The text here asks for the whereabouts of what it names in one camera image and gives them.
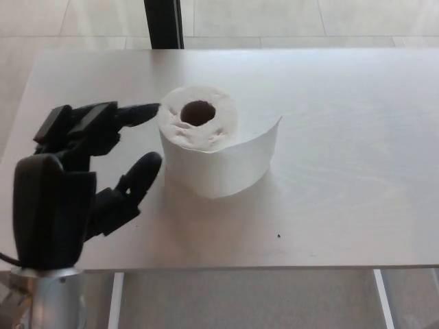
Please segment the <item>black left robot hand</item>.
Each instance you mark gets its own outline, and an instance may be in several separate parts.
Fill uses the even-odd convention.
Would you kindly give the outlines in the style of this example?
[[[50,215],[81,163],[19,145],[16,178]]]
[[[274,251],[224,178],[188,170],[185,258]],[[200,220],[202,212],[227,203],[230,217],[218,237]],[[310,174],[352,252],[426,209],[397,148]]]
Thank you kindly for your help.
[[[121,129],[148,122],[158,109],[156,103],[119,107],[111,101],[51,110],[34,136],[34,153],[14,170],[13,265],[36,271],[73,267],[86,241],[139,216],[161,169],[161,155],[146,153],[115,187],[101,191],[90,163],[110,153]]]

